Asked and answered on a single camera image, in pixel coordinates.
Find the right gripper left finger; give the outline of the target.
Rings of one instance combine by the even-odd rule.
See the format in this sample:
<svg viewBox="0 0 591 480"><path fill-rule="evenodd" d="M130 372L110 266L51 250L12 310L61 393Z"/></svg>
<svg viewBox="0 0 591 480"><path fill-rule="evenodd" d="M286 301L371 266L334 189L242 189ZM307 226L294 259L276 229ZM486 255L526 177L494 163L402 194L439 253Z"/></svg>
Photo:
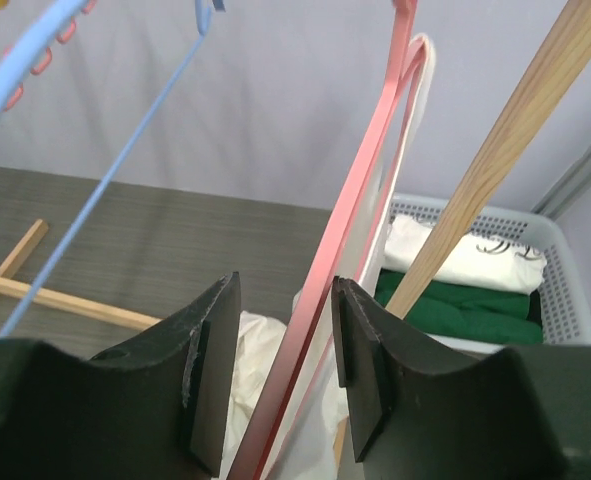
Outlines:
<svg viewBox="0 0 591 480"><path fill-rule="evenodd" d="M88 360L0 339L0 479L217 477L240 313L230 273Z"/></svg>

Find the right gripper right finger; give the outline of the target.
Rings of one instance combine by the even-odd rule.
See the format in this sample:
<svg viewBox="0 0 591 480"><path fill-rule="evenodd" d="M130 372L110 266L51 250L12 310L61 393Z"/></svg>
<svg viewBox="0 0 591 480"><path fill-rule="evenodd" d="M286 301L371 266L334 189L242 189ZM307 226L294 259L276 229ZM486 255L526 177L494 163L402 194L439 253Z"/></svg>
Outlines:
<svg viewBox="0 0 591 480"><path fill-rule="evenodd" d="M340 384L368 479L591 479L591 346L475 358L332 284Z"/></svg>

